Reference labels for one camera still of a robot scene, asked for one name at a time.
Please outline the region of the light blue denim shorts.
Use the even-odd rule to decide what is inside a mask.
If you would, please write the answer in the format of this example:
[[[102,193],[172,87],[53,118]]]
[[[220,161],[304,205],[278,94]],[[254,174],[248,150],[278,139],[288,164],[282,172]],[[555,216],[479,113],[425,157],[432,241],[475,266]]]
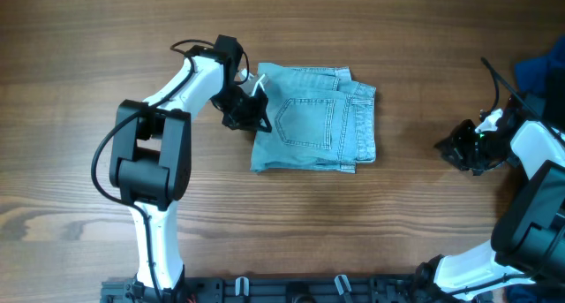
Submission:
[[[348,67],[289,67],[260,63],[268,84],[269,133],[258,132],[251,170],[356,171],[372,163],[376,88],[355,81]]]

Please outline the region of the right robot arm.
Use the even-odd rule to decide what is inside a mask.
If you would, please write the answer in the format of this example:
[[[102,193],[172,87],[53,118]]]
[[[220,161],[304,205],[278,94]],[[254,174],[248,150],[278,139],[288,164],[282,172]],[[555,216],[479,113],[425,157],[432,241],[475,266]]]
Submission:
[[[458,255],[422,263],[414,302],[462,302],[514,284],[564,286],[564,134],[557,102],[512,95],[503,109],[465,120],[436,143],[444,160],[475,175],[504,163],[526,180],[491,238]]]

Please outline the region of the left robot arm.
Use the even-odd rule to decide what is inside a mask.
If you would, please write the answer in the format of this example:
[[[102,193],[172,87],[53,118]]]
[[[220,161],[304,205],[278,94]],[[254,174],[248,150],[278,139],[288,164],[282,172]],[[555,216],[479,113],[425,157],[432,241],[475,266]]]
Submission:
[[[109,182],[126,206],[138,240],[139,269],[125,297],[133,302],[186,302],[185,265],[177,239],[177,207],[192,170],[192,121],[207,102],[231,130],[270,133],[264,76],[237,76],[248,57],[236,38],[191,39],[179,72],[141,102],[123,101],[99,144],[111,147]]]

